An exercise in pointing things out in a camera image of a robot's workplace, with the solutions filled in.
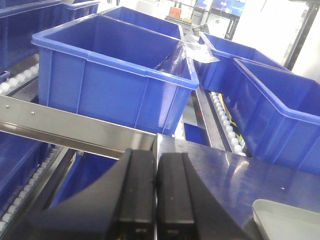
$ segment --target white roller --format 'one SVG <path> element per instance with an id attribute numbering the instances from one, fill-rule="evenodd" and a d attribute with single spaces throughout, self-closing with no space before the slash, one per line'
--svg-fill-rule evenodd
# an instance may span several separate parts
<path id="1" fill-rule="evenodd" d="M 238 152 L 237 154 L 238 154 L 238 155 L 241 155 L 241 156 L 244 156 L 244 157 L 247 156 L 244 152 Z"/>
<path id="2" fill-rule="evenodd" d="M 223 116 L 223 115 L 226 115 L 226 112 L 225 111 L 219 111 L 219 116 Z"/>
<path id="3" fill-rule="evenodd" d="M 23 191 L 29 192 L 31 188 L 32 188 L 32 186 L 27 184 L 24 186 Z"/>
<path id="4" fill-rule="evenodd" d="M 29 69 L 24 70 L 23 74 L 27 77 L 28 80 L 30 80 L 31 77 L 33 76 L 33 73 Z"/>
<path id="5" fill-rule="evenodd" d="M 36 173 L 41 174 L 45 169 L 43 167 L 38 167 Z"/>
<path id="6" fill-rule="evenodd" d="M 43 163 L 41 163 L 41 167 L 42 167 L 42 168 L 44 168 L 44 169 L 45 169 L 47 166 L 48 166 L 48 163 L 47 163 L 47 162 L 43 162 Z"/>
<path id="7" fill-rule="evenodd" d="M 25 76 L 24 74 L 20 73 L 17 76 L 15 76 L 15 78 L 19 81 L 19 83 L 24 83 L 27 81 L 27 76 Z"/>
<path id="8" fill-rule="evenodd" d="M 242 153 L 242 146 L 239 144 L 234 145 L 233 149 L 234 149 L 234 153 L 236 154 Z"/>
<path id="9" fill-rule="evenodd" d="M 224 121 L 222 122 L 222 124 L 223 124 L 224 127 L 226 127 L 226 126 L 229 126 L 229 125 L 230 125 L 230 122 L 229 122 L 229 120 L 224 120 Z"/>
<path id="10" fill-rule="evenodd" d="M 5 221 L 0 221 L 0 233 L 5 229 L 7 223 Z"/>
<path id="11" fill-rule="evenodd" d="M 220 117 L 220 119 L 221 119 L 221 121 L 223 122 L 223 121 L 225 121 L 225 120 L 228 120 L 228 117 L 227 117 L 226 115 L 222 115 L 222 116 Z"/>
<path id="12" fill-rule="evenodd" d="M 18 209 L 17 206 L 11 205 L 11 206 L 8 208 L 8 211 L 7 211 L 7 212 L 8 212 L 9 214 L 14 214 L 17 209 Z"/>
<path id="13" fill-rule="evenodd" d="M 36 183 L 36 180 L 35 180 L 34 178 L 31 178 L 31 179 L 28 181 L 28 184 L 31 185 L 31 186 L 35 185 L 35 183 Z"/>
<path id="14" fill-rule="evenodd" d="M 40 174 L 37 173 L 37 172 L 35 172 L 35 173 L 32 175 L 32 178 L 33 178 L 34 180 L 38 179 L 39 177 L 40 177 Z"/>
<path id="15" fill-rule="evenodd" d="M 229 131 L 228 132 L 228 138 L 229 139 L 234 139 L 236 138 L 236 133 L 234 131 Z"/>
<path id="16" fill-rule="evenodd" d="M 8 84 L 10 84 L 12 87 L 16 88 L 19 85 L 19 81 L 16 78 L 10 78 L 9 81 L 7 81 Z"/>
<path id="17" fill-rule="evenodd" d="M 236 137 L 232 138 L 232 139 L 231 139 L 231 144 L 232 144 L 232 145 L 238 145 L 238 144 L 239 144 L 238 138 L 236 138 Z"/>
<path id="18" fill-rule="evenodd" d="M 26 191 L 21 191 L 20 193 L 19 193 L 19 198 L 21 198 L 21 199 L 24 199 L 26 196 L 27 196 L 27 192 Z"/>
<path id="19" fill-rule="evenodd" d="M 234 131 L 234 128 L 233 128 L 232 126 L 226 126 L 226 127 L 225 127 L 225 130 L 226 130 L 227 132 L 233 132 L 233 131 Z"/>
<path id="20" fill-rule="evenodd" d="M 14 200 L 13 205 L 15 205 L 15 206 L 18 207 L 21 203 L 22 203 L 22 199 L 19 198 L 19 197 L 17 197 L 17 198 Z"/>
<path id="21" fill-rule="evenodd" d="M 29 68 L 29 70 L 33 73 L 33 75 L 36 75 L 39 71 L 39 68 L 37 68 L 36 66 L 32 66 Z"/>
<path id="22" fill-rule="evenodd" d="M 8 223 L 11 218 L 12 218 L 12 214 L 7 212 L 3 215 L 2 221 Z"/>
<path id="23" fill-rule="evenodd" d="M 0 84 L 0 90 L 2 90 L 5 93 L 7 93 L 10 88 L 11 88 L 11 85 L 7 82 L 3 82 Z"/>

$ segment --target stainless steel surface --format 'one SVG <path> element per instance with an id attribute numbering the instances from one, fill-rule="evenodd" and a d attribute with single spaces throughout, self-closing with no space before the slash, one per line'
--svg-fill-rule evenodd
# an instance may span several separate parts
<path id="1" fill-rule="evenodd" d="M 199 116 L 199 113 L 201 113 L 201 118 L 208 136 L 210 147 L 226 150 L 224 141 L 221 138 L 220 131 L 213 115 L 214 109 L 210 108 L 205 90 L 202 86 L 199 86 L 199 88 L 195 91 L 195 94 L 197 102 L 193 101 L 194 110 L 196 113 L 198 112 L 198 114 L 196 114 L 197 116 Z"/>
<path id="2" fill-rule="evenodd" d="M 23 101 L 30 102 L 38 95 L 38 79 L 33 79 L 31 82 L 24 84 L 11 97 Z"/>
<path id="3" fill-rule="evenodd" d="M 155 134 L 0 96 L 0 131 L 119 158 L 127 148 L 150 150 Z"/>
<path id="4" fill-rule="evenodd" d="M 256 199 L 320 213 L 320 175 L 165 135 L 157 136 L 154 148 L 157 159 L 162 153 L 188 153 L 211 194 L 241 227 L 252 216 Z"/>
<path id="5" fill-rule="evenodd" d="M 26 60 L 19 62 L 17 65 L 11 67 L 8 71 L 11 73 L 11 78 L 22 73 L 24 70 L 32 67 L 39 62 L 39 54 L 35 54 Z"/>

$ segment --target screen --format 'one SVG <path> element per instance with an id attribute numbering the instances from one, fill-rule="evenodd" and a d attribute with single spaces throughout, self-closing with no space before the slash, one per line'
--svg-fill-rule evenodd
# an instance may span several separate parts
<path id="1" fill-rule="evenodd" d="M 245 4 L 245 0 L 214 0 L 212 8 L 240 17 Z"/>

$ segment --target metal rail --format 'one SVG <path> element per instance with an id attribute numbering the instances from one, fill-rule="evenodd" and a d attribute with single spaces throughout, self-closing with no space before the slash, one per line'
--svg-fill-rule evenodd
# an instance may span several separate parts
<path id="1" fill-rule="evenodd" d="M 202 86 L 195 91 L 195 97 L 192 100 L 198 124 L 200 127 L 203 125 L 210 147 L 231 152 L 228 141 L 221 137 L 224 135 L 221 134 L 222 130 L 219 130 L 219 124 L 217 124 L 219 120 L 215 119 L 213 107 L 211 108 L 209 105 L 206 92 Z"/>
<path id="2" fill-rule="evenodd" d="M 119 158 L 127 148 L 150 150 L 156 134 L 0 96 L 0 131 Z"/>

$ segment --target metal plate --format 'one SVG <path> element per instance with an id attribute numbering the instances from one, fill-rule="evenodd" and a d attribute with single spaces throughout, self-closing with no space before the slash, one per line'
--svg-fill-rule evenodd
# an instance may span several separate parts
<path id="1" fill-rule="evenodd" d="M 150 150 L 155 134 L 0 96 L 0 131 L 119 158 L 127 148 Z"/>

